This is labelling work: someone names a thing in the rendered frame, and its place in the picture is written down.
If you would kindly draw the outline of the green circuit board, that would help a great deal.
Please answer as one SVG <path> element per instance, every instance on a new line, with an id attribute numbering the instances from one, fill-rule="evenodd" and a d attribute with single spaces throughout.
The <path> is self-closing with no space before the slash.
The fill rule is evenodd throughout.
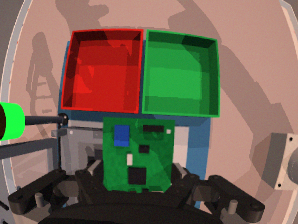
<path id="1" fill-rule="evenodd" d="M 103 117 L 103 185 L 164 193 L 171 186 L 174 135 L 175 120 Z"/>

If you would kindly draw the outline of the red open-top bin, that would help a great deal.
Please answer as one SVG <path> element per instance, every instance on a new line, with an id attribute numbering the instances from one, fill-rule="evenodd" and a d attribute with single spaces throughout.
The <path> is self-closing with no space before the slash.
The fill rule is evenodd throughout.
<path id="1" fill-rule="evenodd" d="M 72 31 L 61 109 L 139 114 L 143 30 Z"/>

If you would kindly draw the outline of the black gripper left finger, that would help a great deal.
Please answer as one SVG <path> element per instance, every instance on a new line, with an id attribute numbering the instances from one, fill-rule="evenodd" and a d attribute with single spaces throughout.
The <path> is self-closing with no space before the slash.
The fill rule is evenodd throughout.
<path id="1" fill-rule="evenodd" d="M 119 203 L 102 184 L 103 180 L 103 160 L 75 171 L 75 175 L 66 175 L 62 169 L 52 170 L 8 196 L 15 223 L 37 224 L 60 209 L 69 197 L 77 197 L 78 202 L 86 200 L 88 204 Z"/>

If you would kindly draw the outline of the green bin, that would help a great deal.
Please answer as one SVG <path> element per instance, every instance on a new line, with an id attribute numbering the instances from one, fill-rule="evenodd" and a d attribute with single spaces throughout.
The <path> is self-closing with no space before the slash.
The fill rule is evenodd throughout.
<path id="1" fill-rule="evenodd" d="M 220 118 L 217 39 L 147 30 L 142 114 Z"/>

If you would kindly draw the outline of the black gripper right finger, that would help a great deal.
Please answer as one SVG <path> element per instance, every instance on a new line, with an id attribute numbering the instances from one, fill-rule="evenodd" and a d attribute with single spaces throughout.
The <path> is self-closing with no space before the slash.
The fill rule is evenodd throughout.
<path id="1" fill-rule="evenodd" d="M 196 201 L 202 201 L 223 224 L 260 223 L 265 209 L 263 203 L 222 176 L 210 175 L 208 180 L 199 178 L 179 163 L 172 163 L 172 185 L 164 193 L 159 193 L 152 204 L 183 209 L 185 203 L 195 206 Z"/>

